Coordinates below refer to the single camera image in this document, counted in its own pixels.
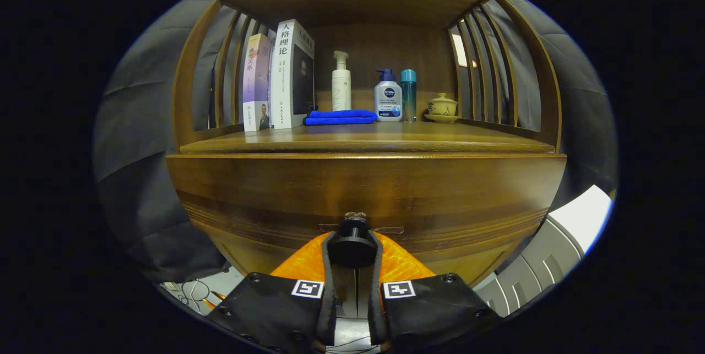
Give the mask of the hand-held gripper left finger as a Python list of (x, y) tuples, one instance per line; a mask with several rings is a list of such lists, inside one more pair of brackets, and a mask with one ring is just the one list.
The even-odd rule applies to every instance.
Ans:
[(324, 353), (333, 345), (337, 305), (328, 243), (321, 234), (271, 274), (252, 272), (207, 316), (209, 324), (261, 353)]

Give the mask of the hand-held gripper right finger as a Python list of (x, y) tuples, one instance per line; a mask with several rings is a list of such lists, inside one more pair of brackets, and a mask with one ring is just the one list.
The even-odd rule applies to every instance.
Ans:
[(463, 352), (503, 322), (456, 273), (434, 274), (393, 239), (377, 246), (368, 327), (383, 352)]

